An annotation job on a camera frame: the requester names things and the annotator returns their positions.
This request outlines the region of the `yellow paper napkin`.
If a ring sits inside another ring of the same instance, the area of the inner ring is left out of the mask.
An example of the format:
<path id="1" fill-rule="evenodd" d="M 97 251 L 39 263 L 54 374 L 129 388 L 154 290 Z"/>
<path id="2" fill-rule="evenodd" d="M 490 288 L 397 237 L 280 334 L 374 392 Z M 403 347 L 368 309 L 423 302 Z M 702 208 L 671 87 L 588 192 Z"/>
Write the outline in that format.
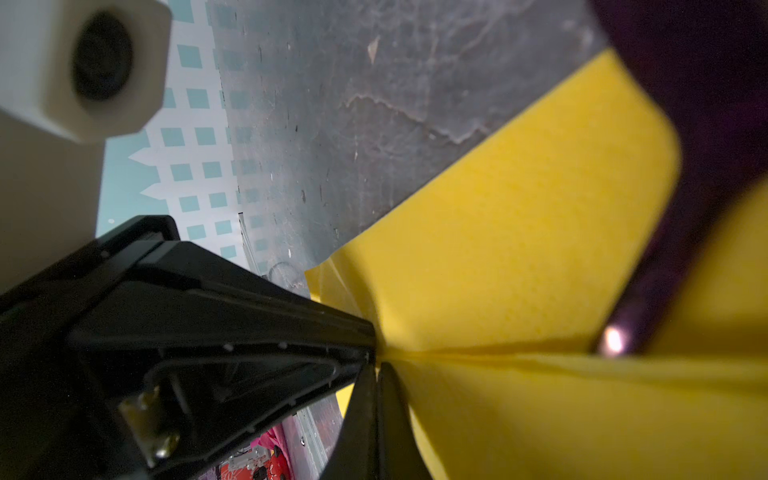
<path id="1" fill-rule="evenodd" d="M 678 170 L 606 51 L 306 274 L 371 321 L 436 479 L 763 479 L 767 186 L 707 238 L 644 356 L 590 343 Z"/>

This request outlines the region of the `purple spoon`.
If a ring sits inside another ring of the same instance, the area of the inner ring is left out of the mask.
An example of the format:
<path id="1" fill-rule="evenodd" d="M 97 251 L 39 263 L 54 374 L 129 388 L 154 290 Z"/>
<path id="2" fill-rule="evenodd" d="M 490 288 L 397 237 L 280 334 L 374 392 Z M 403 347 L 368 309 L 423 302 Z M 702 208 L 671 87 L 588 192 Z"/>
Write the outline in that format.
<path id="1" fill-rule="evenodd" d="M 718 216 L 767 171 L 763 1 L 597 1 L 599 23 L 670 121 L 680 172 L 594 353 L 642 352 Z"/>

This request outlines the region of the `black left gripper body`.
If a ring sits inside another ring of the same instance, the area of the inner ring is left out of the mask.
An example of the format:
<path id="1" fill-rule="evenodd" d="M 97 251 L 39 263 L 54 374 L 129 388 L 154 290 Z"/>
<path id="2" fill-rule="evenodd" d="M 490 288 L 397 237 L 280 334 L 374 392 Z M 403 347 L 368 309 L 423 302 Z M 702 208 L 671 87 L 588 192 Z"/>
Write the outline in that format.
<path id="1" fill-rule="evenodd" d="M 179 238 L 171 216 L 136 216 L 2 295 L 2 478 L 41 477 L 62 445 L 87 452 L 69 331 L 161 242 Z"/>

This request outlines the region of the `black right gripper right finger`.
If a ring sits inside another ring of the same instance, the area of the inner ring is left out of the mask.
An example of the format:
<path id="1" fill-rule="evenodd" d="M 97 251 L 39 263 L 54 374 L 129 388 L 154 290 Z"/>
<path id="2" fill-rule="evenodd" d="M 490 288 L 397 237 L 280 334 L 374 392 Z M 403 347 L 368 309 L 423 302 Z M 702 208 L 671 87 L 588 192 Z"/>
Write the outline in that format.
<path id="1" fill-rule="evenodd" d="M 414 437 L 397 373 L 390 363 L 381 364 L 377 402 L 379 478 L 432 480 Z"/>

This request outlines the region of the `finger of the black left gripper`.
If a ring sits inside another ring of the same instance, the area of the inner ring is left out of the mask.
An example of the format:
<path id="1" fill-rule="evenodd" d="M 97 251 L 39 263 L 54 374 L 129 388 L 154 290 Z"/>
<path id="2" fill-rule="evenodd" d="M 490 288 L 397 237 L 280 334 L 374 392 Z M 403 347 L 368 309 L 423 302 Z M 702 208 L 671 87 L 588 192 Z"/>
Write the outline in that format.
<path id="1" fill-rule="evenodd" d="M 372 324 L 303 299 L 184 242 L 132 266 L 76 322 L 69 344 L 93 351 L 267 346 L 372 357 Z"/>
<path id="2" fill-rule="evenodd" d="M 366 350 L 172 353 L 116 394 L 129 443 L 119 479 L 192 479 L 298 410 L 353 383 Z"/>

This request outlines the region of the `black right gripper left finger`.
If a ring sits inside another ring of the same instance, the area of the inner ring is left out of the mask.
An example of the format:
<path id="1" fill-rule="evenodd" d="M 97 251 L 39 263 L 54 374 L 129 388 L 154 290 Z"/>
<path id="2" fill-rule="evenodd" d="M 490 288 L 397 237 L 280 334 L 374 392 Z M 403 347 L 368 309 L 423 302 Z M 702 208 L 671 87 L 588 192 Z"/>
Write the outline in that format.
<path id="1" fill-rule="evenodd" d="M 355 382 L 342 428 L 321 480 L 377 478 L 377 377 L 366 365 Z"/>

